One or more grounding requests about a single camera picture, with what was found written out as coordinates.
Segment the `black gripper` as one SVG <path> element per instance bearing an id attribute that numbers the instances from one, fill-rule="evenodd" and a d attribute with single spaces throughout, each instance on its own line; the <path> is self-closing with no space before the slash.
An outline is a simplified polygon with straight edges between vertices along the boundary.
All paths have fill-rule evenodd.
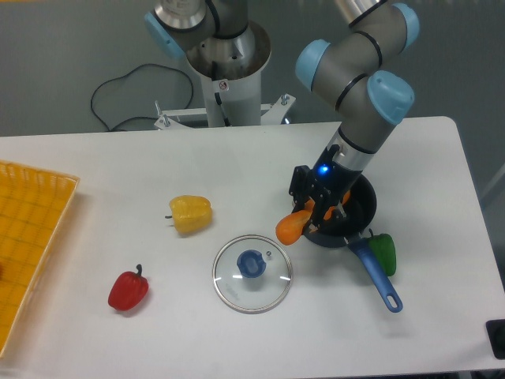
<path id="1" fill-rule="evenodd" d="M 340 146 L 333 144 L 325 148 L 312 168 L 296 166 L 289 187 L 293 198 L 292 213 L 311 212 L 308 228 L 320 229 L 327 221 L 329 210 L 337 208 L 344 195 L 361 175 L 335 161 Z"/>

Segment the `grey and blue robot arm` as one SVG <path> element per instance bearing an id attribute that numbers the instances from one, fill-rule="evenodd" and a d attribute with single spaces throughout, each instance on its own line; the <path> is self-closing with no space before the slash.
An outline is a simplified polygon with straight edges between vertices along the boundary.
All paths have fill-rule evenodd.
<path id="1" fill-rule="evenodd" d="M 318 39 L 299 55 L 297 79 L 331 105 L 341 126 L 313 168 L 297 167 L 290 184 L 296 211 L 313 202 L 302 228 L 344 235 L 367 226 L 374 208 L 353 197 L 362 171 L 410 110 L 413 89 L 383 64 L 417 38 L 416 13 L 402 3 L 340 1 L 350 34 Z M 260 122 L 260 73 L 271 56 L 266 32 L 245 1 L 160 1 L 145 15 L 154 41 L 200 75 L 210 126 Z"/>

